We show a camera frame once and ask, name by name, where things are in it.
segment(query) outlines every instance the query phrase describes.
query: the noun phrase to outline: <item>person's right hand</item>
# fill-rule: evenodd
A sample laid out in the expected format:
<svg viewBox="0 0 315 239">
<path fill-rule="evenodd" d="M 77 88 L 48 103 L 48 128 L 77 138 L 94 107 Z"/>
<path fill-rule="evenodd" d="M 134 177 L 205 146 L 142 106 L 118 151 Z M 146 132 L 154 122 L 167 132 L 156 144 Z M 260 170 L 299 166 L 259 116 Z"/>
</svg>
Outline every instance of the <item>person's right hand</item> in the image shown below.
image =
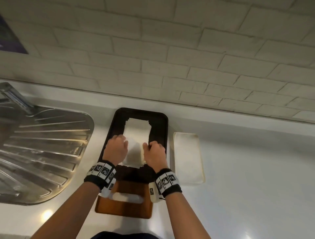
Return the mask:
<svg viewBox="0 0 315 239">
<path fill-rule="evenodd" d="M 156 141 L 150 143 L 151 149 L 147 143 L 143 143 L 144 160 L 153 170 L 158 173 L 161 169 L 168 168 L 166 161 L 165 148 Z"/>
</svg>

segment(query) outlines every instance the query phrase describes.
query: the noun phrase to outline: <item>white countertop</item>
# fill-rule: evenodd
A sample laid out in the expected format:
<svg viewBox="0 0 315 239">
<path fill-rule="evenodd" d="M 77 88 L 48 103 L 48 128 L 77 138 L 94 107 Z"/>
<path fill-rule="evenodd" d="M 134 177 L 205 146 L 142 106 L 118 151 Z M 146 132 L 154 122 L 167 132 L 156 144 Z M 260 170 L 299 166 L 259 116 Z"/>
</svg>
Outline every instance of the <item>white countertop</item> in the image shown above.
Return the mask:
<svg viewBox="0 0 315 239">
<path fill-rule="evenodd" d="M 168 158 L 173 132 L 199 135 L 206 183 L 182 189 L 212 238 L 315 235 L 315 125 L 14 81 L 11 84 L 38 105 L 88 113 L 95 129 L 75 176 L 59 195 L 34 206 L 0 203 L 0 234 L 32 235 L 80 186 L 99 157 L 114 112 L 128 107 L 168 116 Z M 94 209 L 95 205 L 78 238 L 89 239 L 104 230 L 174 237 L 165 202 L 154 204 L 149 220 L 99 214 Z"/>
</svg>

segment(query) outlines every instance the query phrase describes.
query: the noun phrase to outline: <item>person's left hand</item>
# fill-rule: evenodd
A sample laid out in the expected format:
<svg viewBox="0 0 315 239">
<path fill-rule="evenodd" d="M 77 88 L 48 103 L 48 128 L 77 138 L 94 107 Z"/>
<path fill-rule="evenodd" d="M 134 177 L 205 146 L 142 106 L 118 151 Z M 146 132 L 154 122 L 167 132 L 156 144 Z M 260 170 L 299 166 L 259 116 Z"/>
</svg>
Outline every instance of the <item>person's left hand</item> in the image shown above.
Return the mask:
<svg viewBox="0 0 315 239">
<path fill-rule="evenodd" d="M 114 135 L 106 144 L 103 160 L 108 160 L 115 166 L 121 163 L 128 153 L 128 141 L 124 142 L 125 139 L 122 134 Z"/>
</svg>

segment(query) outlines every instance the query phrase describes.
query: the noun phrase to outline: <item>stainless steel sink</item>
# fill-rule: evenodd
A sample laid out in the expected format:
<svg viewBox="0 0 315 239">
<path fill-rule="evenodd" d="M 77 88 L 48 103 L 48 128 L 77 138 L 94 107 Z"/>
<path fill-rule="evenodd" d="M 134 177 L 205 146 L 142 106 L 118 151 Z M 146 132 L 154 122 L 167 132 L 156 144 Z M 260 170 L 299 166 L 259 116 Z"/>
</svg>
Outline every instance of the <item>stainless steel sink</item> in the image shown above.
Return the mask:
<svg viewBox="0 0 315 239">
<path fill-rule="evenodd" d="M 84 113 L 0 101 L 0 202 L 32 205 L 69 183 L 94 129 Z"/>
</svg>

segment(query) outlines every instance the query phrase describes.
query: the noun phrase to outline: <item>hand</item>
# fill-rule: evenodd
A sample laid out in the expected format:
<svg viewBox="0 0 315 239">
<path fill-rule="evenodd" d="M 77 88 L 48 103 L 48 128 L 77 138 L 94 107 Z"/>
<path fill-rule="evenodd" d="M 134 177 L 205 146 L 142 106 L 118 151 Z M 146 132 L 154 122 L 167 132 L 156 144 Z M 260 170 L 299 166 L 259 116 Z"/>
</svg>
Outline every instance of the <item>hand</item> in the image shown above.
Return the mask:
<svg viewBox="0 0 315 239">
<path fill-rule="evenodd" d="M 124 142 L 125 139 L 122 134 L 114 135 L 106 144 L 103 160 L 108 160 L 115 166 L 121 163 L 128 153 L 128 141 Z"/>
<path fill-rule="evenodd" d="M 168 168 L 166 161 L 165 148 L 156 141 L 150 143 L 151 149 L 147 143 L 143 143 L 144 160 L 153 170 L 158 173 L 161 169 Z"/>
</svg>

